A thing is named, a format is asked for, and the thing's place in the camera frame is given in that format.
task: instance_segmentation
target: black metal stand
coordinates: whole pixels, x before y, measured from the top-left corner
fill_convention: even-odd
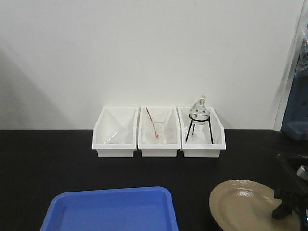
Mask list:
[[[308,157],[296,154],[279,154],[278,161],[284,169],[293,177],[299,186],[301,193],[287,192],[282,189],[274,191],[274,198],[281,199],[281,204],[273,210],[274,219],[282,219],[287,215],[296,212],[300,220],[300,230],[308,231],[308,186],[303,179],[296,174],[296,169],[292,169],[290,163],[296,166],[308,165]]]
[[[197,121],[197,122],[206,122],[206,121],[208,121],[208,125],[210,127],[210,133],[211,133],[211,141],[212,141],[212,144],[214,144],[210,117],[208,119],[206,119],[206,120],[197,120],[197,119],[191,118],[191,116],[189,115],[189,118],[191,119],[191,123],[190,123],[189,128],[188,128],[188,132],[187,132],[185,143],[187,143],[187,139],[188,139],[188,136],[189,136],[189,132],[191,131],[191,127],[192,127],[193,121]]]

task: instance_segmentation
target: blue container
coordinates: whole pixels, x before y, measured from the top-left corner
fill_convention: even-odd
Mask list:
[[[41,231],[178,231],[163,187],[67,192],[51,202]]]

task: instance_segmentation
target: black ring stand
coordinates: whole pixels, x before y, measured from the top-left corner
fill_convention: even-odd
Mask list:
[[[191,131],[191,126],[193,124],[193,121],[197,121],[197,122],[206,122],[206,121],[208,121],[208,124],[209,124],[209,127],[210,127],[210,133],[211,133],[211,141],[212,141],[212,144],[214,144],[210,117],[208,117],[208,119],[206,119],[206,120],[197,120],[197,119],[191,118],[191,115],[189,115],[189,118],[191,119],[191,123],[190,123],[189,128],[188,128],[188,132],[187,132],[185,143],[187,143],[187,139],[188,139],[188,136],[189,136],[189,132]]]

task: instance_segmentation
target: glass flask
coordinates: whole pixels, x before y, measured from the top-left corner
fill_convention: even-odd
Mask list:
[[[210,111],[205,107],[205,96],[202,96],[190,109],[189,117],[194,124],[205,124],[210,118]]]

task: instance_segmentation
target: white plastic bin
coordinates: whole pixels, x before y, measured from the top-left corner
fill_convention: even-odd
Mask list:
[[[98,157],[133,157],[137,148],[138,107],[104,107],[93,129]]]
[[[140,110],[138,148],[142,156],[176,157],[181,148],[180,124],[176,108],[148,107],[155,130],[146,107]]]
[[[178,107],[182,133],[182,149],[185,157],[219,157],[220,151],[226,149],[225,129],[221,124],[218,116],[212,107],[207,108],[210,111],[210,120],[213,134],[213,143],[209,123],[204,125],[195,125],[194,134],[192,135],[193,125],[190,134],[185,143],[191,119],[189,118],[189,107]]]

